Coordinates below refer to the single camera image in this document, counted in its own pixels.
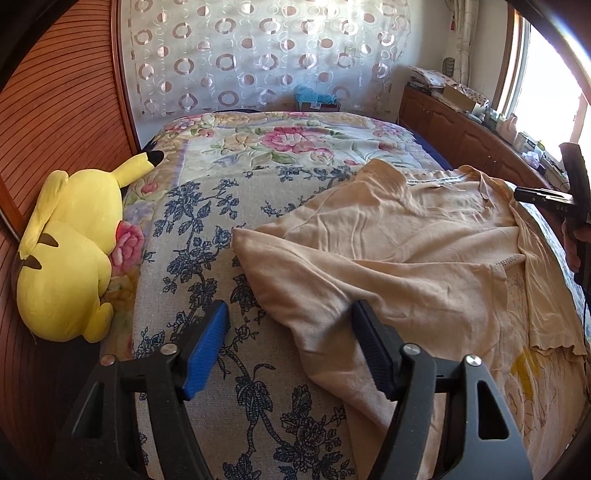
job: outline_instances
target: window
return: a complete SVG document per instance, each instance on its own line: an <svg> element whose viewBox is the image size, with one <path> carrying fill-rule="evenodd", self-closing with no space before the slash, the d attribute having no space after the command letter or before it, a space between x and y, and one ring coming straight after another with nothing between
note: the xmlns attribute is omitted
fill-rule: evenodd
<svg viewBox="0 0 591 480"><path fill-rule="evenodd" d="M591 166L591 113L579 84L554 47L516 14L507 80L499 102L517 116L517 130L541 141L560 162L559 145L579 143Z"/></svg>

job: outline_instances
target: cardboard box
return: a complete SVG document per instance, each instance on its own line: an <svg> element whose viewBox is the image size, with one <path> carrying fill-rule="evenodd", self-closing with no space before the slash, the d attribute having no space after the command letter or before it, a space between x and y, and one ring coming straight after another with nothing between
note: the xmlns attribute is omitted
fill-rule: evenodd
<svg viewBox="0 0 591 480"><path fill-rule="evenodd" d="M479 103L477 103L475 100L472 100L470 97L464 95L462 92L459 92L458 90L450 87L449 85L446 85L446 87L443 89L442 95L445 98L445 100L453 103L462 111L467 110L473 115L479 115L485 110L485 108Z"/></svg>

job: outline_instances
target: bed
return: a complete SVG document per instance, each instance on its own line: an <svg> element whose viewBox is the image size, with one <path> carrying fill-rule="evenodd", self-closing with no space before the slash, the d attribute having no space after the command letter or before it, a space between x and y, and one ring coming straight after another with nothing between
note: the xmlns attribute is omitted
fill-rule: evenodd
<svg viewBox="0 0 591 480"><path fill-rule="evenodd" d="M446 166L404 128L346 113L207 113L169 123L148 148L163 150L166 161L125 197L126 238L137 241L118 245L123 262L105 296L115 318L102 353L148 355L224 299L230 332L206 391L187 405L214 478L364 478L343 403L306 377L290 331L258 305L232 251L232 229L281 217L374 157L408 171ZM583 297L558 240L536 208L520 208L559 263L582 317ZM527 322L524 275L516 268L508 278L516 331ZM582 415L582 365L524 351L509 380L517 387L501 388L522 395L508 404L541 478ZM162 478L143 395L137 412L148 473Z"/></svg>

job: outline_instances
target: beige t-shirt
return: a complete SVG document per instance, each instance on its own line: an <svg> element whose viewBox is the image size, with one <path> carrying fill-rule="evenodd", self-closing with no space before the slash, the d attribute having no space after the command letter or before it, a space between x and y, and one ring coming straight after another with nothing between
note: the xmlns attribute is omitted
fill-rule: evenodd
<svg viewBox="0 0 591 480"><path fill-rule="evenodd" d="M562 419L568 442L584 402L582 326L556 259L513 204L504 183L469 167L402 174L372 160L352 181L275 222L234 230L233 248L257 300L291 329L310 379L343 399L360 478L371 470L394 405L375 388L352 332L349 307L358 299L433 356L481 356L501 391L512 389L504 393L516 416L535 399L525 398L524 368L515 363L566 357L573 363L568 375L580 383L573 393L578 411ZM516 268L525 273L523 325L507 310L507 272ZM442 418L438 398L434 436ZM549 455L541 435L529 441L532 463L533 450ZM436 441L429 441L421 477L428 478L436 456Z"/></svg>

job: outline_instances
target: wooden headboard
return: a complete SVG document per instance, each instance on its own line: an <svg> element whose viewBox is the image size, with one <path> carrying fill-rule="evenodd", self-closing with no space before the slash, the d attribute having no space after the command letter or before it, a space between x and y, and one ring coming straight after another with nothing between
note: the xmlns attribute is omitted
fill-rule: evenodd
<svg viewBox="0 0 591 480"><path fill-rule="evenodd" d="M17 239L51 171L112 170L138 151L122 87L117 2L45 3L42 11L56 17L43 20L44 32L34 23L24 32L25 43L42 34L32 48L19 61L0 58L0 81L7 78L0 92L0 430L39 475L58 428L65 346L35 340L20 321L10 286Z"/></svg>

